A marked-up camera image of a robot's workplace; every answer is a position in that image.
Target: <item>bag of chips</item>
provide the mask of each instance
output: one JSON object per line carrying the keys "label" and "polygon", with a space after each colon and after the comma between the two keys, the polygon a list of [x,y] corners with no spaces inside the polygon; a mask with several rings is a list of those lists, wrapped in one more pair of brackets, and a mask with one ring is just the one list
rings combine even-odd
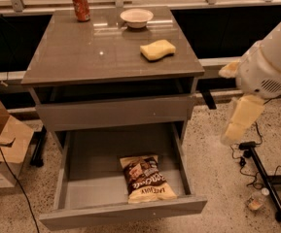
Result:
{"label": "bag of chips", "polygon": [[157,155],[122,158],[121,164],[129,204],[177,198],[166,178],[158,171]]}

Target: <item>open drawer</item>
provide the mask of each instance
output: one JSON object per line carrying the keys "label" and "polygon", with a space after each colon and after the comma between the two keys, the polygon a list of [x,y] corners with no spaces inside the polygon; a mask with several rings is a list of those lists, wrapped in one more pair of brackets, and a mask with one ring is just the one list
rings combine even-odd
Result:
{"label": "open drawer", "polygon": [[171,95],[36,106],[49,131],[78,130],[191,118],[194,97]]}
{"label": "open drawer", "polygon": [[[128,204],[120,158],[154,153],[178,195],[174,200]],[[50,230],[199,214],[206,197],[193,194],[172,123],[69,131],[53,212],[40,216]]]}

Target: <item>concrete floor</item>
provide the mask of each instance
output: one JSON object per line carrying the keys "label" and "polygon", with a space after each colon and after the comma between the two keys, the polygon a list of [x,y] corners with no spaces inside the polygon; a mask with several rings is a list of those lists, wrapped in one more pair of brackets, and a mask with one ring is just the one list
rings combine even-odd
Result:
{"label": "concrete floor", "polygon": [[[239,173],[238,159],[232,158],[230,147],[220,143],[228,104],[219,103],[217,107],[217,110],[209,110],[205,105],[197,105],[194,108],[184,141],[188,173],[194,192],[208,198],[202,214],[58,232],[281,232],[281,223],[274,218],[276,210],[270,199],[255,213],[245,207],[245,200],[254,190],[246,184],[253,178]],[[281,99],[272,100],[266,105],[258,123],[263,134],[263,144],[257,151],[266,171],[272,174],[276,166],[281,165]],[[256,128],[251,127],[243,140],[258,142],[260,139]],[[241,154],[242,151],[234,150],[235,157]],[[39,214],[48,213],[53,207],[60,163],[60,152],[51,135],[48,135],[44,148],[45,165],[42,168],[31,167],[30,158],[31,153],[25,159],[19,179],[38,218]],[[246,161],[243,172],[255,174],[257,171],[252,159]],[[42,233],[50,232],[39,221],[38,225]],[[26,200],[18,185],[15,188],[0,189],[1,232],[36,232]]]}

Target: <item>gray tabletop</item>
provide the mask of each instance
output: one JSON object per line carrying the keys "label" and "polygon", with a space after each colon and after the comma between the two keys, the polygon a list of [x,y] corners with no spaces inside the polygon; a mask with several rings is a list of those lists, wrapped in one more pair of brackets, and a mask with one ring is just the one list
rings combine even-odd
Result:
{"label": "gray tabletop", "polygon": [[[24,85],[64,85],[194,77],[203,74],[190,44],[167,7],[144,8],[154,18],[143,29],[121,20],[124,8],[90,10],[78,22],[74,11],[56,11],[22,80]],[[140,46],[168,40],[172,56],[148,61]]]}

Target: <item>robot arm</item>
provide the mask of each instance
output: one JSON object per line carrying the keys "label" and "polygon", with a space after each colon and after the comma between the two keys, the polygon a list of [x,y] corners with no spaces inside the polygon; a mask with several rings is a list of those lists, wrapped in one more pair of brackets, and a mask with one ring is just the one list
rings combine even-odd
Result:
{"label": "robot arm", "polygon": [[227,126],[221,138],[226,145],[240,141],[264,109],[264,99],[281,94],[281,22],[235,62],[222,68],[222,77],[236,78],[244,95],[230,103]]}

